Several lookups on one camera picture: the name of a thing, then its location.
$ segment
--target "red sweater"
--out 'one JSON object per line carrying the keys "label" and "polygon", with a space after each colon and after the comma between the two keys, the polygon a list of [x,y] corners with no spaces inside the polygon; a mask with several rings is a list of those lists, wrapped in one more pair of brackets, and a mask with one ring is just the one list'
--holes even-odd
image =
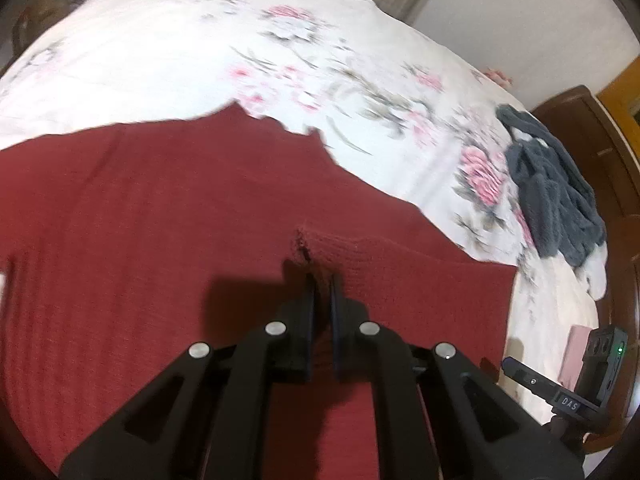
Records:
{"label": "red sweater", "polygon": [[[191,342],[235,343],[299,294],[300,229],[407,341],[502,357],[513,267],[238,105],[30,140],[0,152],[0,182],[0,394],[53,471]],[[366,388],[325,379],[274,393],[268,477],[376,478]]]}

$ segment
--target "silver screw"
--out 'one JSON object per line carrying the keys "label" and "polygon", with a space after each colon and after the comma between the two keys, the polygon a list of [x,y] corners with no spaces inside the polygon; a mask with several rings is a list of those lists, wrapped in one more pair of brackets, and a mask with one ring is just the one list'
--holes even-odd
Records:
{"label": "silver screw", "polygon": [[202,359],[209,355],[209,350],[206,343],[194,343],[189,347],[189,355],[194,359]]}
{"label": "silver screw", "polygon": [[360,333],[364,335],[376,335],[380,332],[380,325],[373,321],[365,321],[360,325]]}
{"label": "silver screw", "polygon": [[438,343],[436,354],[443,359],[451,359],[456,354],[456,347],[451,343]]}
{"label": "silver screw", "polygon": [[281,321],[271,321],[264,327],[264,331],[269,335],[282,335],[287,331],[287,325]]}

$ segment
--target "mattress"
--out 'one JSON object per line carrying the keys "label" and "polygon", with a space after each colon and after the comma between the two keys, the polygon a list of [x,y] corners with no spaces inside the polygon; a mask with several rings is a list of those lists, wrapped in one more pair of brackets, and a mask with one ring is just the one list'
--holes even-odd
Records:
{"label": "mattress", "polygon": [[[510,94],[370,0],[90,0],[0,80],[0,148],[117,122],[187,119],[238,101],[418,206],[470,256],[517,266],[506,353],[556,380],[594,301],[541,260],[495,117]],[[502,383],[540,422],[550,408]]]}

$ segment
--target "wooden headboard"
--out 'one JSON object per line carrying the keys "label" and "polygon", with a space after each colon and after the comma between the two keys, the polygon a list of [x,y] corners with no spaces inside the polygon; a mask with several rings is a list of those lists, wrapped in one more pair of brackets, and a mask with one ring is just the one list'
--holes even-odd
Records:
{"label": "wooden headboard", "polygon": [[585,86],[568,90],[532,112],[562,141],[596,194],[607,225],[607,293],[597,302],[600,325],[615,324],[628,334],[628,348],[610,399],[612,422],[590,436],[587,451],[605,449],[640,404],[640,167],[622,134]]}

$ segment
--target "dark gray garment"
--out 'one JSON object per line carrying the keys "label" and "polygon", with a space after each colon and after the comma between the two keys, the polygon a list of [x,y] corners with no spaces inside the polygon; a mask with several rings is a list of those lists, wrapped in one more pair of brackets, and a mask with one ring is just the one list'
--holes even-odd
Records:
{"label": "dark gray garment", "polygon": [[[606,238],[593,189],[562,142],[534,116],[509,105],[500,105],[496,115],[513,138],[505,155],[538,253],[545,258],[560,251],[571,266],[580,266]],[[533,138],[516,139],[512,128]]]}

